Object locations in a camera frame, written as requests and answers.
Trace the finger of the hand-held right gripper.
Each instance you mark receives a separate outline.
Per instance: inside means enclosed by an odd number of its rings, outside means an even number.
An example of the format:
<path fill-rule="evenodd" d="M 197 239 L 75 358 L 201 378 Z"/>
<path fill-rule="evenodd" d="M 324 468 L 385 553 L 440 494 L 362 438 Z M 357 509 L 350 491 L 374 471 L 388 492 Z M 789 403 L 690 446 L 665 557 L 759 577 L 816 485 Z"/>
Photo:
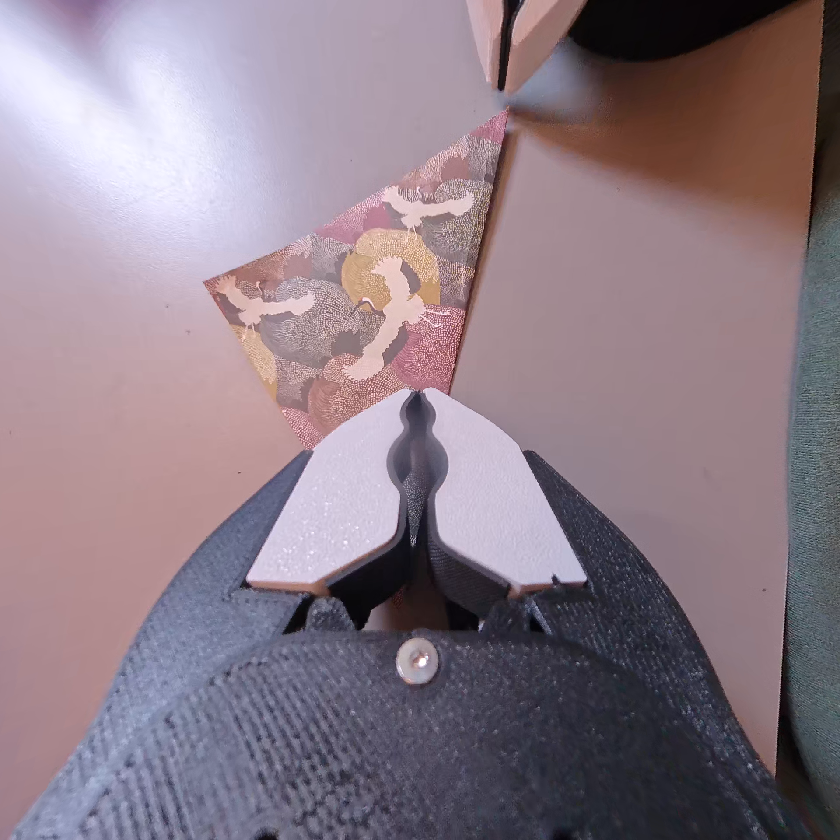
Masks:
<path fill-rule="evenodd" d="M 477 54 L 486 80 L 504 90 L 510 50 L 510 2 L 467 1 Z"/>
<path fill-rule="evenodd" d="M 515 93 L 567 36 L 586 1 L 516 2 L 502 36 L 501 89 Z"/>

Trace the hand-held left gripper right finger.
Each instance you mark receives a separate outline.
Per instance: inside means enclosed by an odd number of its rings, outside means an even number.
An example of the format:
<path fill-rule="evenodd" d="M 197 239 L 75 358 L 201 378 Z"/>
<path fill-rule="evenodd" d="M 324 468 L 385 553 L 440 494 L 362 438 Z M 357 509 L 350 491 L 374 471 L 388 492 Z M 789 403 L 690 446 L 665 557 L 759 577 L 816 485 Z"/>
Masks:
<path fill-rule="evenodd" d="M 447 604 L 481 624 L 503 601 L 585 587 L 587 574 L 520 446 L 439 390 L 421 397 L 431 480 L 422 533 Z"/>

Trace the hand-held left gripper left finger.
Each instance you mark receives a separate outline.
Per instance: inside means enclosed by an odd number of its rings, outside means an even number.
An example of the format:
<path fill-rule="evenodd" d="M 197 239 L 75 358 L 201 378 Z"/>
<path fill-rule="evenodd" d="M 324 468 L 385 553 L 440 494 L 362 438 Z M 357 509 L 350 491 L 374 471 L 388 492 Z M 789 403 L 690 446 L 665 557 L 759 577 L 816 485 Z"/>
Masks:
<path fill-rule="evenodd" d="M 330 596 L 362 627 L 403 587 L 413 553 L 407 411 L 416 396 L 401 390 L 316 445 L 247 572 L 250 588 Z"/>

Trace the tan backed camouflage paper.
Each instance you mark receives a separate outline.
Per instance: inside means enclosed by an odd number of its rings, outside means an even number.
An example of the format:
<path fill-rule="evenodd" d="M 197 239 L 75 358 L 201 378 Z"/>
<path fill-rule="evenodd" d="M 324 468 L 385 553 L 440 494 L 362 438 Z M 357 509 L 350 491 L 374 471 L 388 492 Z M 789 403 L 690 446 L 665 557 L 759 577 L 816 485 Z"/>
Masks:
<path fill-rule="evenodd" d="M 508 116 L 204 282 L 304 448 L 401 390 L 449 393 Z"/>

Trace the black textured pad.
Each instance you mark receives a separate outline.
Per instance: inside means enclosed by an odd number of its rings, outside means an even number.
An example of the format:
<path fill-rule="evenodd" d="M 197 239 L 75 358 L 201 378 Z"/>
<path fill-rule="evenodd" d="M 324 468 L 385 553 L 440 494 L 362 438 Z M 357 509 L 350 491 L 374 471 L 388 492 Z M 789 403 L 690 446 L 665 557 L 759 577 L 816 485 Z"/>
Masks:
<path fill-rule="evenodd" d="M 791 1 L 589 1 L 568 36 L 610 60 L 681 56 L 726 38 Z"/>

